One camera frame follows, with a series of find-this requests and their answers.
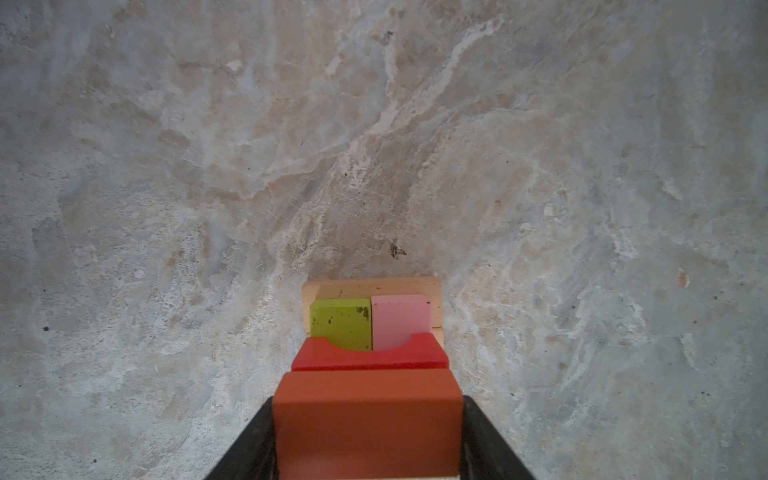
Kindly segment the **natural wood long block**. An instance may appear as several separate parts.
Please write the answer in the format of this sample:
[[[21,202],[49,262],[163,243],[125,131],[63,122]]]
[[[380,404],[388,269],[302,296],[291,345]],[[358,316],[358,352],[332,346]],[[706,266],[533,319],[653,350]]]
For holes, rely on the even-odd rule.
[[[307,281],[301,291],[305,334],[310,336],[310,306],[316,300],[409,294],[426,296],[432,302],[432,329],[442,327],[442,283],[435,276]]]
[[[442,327],[435,327],[431,330],[432,335],[434,336],[437,343],[442,347],[445,348],[445,335],[444,330]]]

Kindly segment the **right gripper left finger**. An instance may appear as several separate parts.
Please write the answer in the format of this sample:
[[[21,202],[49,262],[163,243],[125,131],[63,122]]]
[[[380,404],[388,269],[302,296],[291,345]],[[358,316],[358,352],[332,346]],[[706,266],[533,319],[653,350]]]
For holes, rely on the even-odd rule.
[[[208,473],[205,480],[277,479],[273,398],[269,397]]]

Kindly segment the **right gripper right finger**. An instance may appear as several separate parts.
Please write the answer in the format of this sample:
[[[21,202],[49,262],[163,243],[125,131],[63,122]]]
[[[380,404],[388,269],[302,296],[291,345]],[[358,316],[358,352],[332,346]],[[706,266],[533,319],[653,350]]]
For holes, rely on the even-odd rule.
[[[534,480],[474,399],[463,396],[459,478],[461,480]]]

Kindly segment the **orange block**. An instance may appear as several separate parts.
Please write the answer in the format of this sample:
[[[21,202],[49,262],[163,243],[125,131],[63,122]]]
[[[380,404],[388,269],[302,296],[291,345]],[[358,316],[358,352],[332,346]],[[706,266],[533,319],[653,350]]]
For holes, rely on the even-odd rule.
[[[456,476],[463,406],[448,369],[287,373],[273,397],[279,475]]]

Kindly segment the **red arch block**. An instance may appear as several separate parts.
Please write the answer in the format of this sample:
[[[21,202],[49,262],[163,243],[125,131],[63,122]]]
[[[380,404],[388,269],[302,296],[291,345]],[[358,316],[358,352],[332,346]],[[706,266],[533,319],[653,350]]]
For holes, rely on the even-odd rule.
[[[309,338],[294,358],[292,372],[352,370],[448,369],[448,355],[431,333],[412,335],[398,347],[354,351],[334,346],[327,338]]]

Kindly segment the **pink block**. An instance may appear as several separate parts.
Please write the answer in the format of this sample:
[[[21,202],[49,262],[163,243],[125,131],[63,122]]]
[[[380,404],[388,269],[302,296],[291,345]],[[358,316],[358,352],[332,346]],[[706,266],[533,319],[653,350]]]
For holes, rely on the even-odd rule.
[[[424,295],[377,295],[371,305],[374,351],[402,346],[412,335],[432,330],[432,302]]]

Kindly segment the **lime green block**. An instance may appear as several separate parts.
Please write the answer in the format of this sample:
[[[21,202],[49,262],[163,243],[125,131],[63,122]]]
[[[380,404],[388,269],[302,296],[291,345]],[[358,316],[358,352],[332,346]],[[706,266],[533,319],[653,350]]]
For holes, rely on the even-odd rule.
[[[326,338],[345,350],[372,351],[372,331],[369,299],[325,299],[310,306],[311,338]]]

